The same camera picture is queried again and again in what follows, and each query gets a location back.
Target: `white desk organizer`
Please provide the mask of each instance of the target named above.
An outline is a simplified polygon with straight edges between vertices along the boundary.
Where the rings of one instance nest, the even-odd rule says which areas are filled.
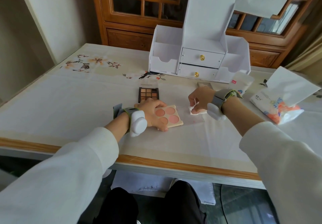
[[[157,25],[149,71],[229,83],[251,71],[248,42],[225,34],[235,0],[189,0],[183,28]]]

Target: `black cord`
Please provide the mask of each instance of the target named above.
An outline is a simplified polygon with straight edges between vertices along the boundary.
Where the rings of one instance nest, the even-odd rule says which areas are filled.
[[[220,186],[220,202],[222,204],[222,209],[223,209],[222,189],[223,189],[223,185]],[[228,221],[227,221],[227,218],[226,218],[226,214],[225,214],[225,210],[224,209],[223,209],[223,216],[225,217],[226,223],[228,224]]]

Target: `tissue pack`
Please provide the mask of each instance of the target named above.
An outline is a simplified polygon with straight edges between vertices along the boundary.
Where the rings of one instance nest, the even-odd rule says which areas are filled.
[[[304,100],[320,87],[305,78],[279,67],[264,88],[251,97],[251,102],[276,124],[294,120],[304,112],[297,103]]]

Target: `beige curtain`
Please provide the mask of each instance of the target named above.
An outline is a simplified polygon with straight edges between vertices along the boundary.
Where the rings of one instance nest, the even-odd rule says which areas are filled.
[[[322,83],[322,5],[320,0],[309,8],[304,25],[308,25],[306,34],[286,57],[285,68],[298,71],[316,83]]]

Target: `person's left hand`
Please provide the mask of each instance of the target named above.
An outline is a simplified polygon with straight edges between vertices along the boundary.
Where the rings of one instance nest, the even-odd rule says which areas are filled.
[[[155,126],[160,131],[168,131],[168,127],[162,121],[159,120],[158,116],[155,115],[155,108],[166,107],[167,105],[161,100],[153,100],[148,98],[147,100],[141,100],[140,104],[135,104],[135,108],[139,108],[144,111],[145,119],[147,120],[147,126]]]

